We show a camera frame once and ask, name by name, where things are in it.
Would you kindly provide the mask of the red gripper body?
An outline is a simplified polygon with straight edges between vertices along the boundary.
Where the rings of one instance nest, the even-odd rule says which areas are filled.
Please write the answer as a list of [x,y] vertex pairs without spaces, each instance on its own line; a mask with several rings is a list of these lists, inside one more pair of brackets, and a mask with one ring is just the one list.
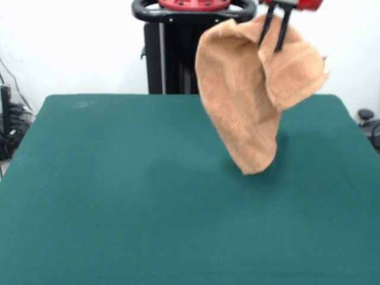
[[321,6],[323,0],[261,0],[262,4],[271,5],[275,3],[282,9],[296,9],[296,10],[308,10],[316,11]]

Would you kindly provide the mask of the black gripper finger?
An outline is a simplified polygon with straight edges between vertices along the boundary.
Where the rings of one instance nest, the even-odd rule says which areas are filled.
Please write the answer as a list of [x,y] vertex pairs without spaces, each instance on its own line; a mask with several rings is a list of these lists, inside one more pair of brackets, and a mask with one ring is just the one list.
[[277,41],[277,44],[276,44],[276,47],[274,50],[275,52],[281,51],[281,49],[283,47],[283,42],[284,42],[284,39],[286,36],[287,27],[288,27],[289,20],[290,20],[290,15],[292,13],[291,7],[287,7],[287,8],[283,8],[283,9],[284,9],[284,16],[283,16],[283,19],[281,22],[280,31],[278,34],[278,41]]
[[269,4],[269,6],[268,6],[268,11],[267,11],[267,14],[265,16],[264,25],[263,25],[262,32],[261,32],[261,35],[259,38],[259,45],[262,44],[262,41],[264,40],[264,38],[265,38],[269,28],[270,28],[270,25],[271,25],[271,22],[273,19],[273,15],[274,15],[275,7],[276,7],[276,4]]

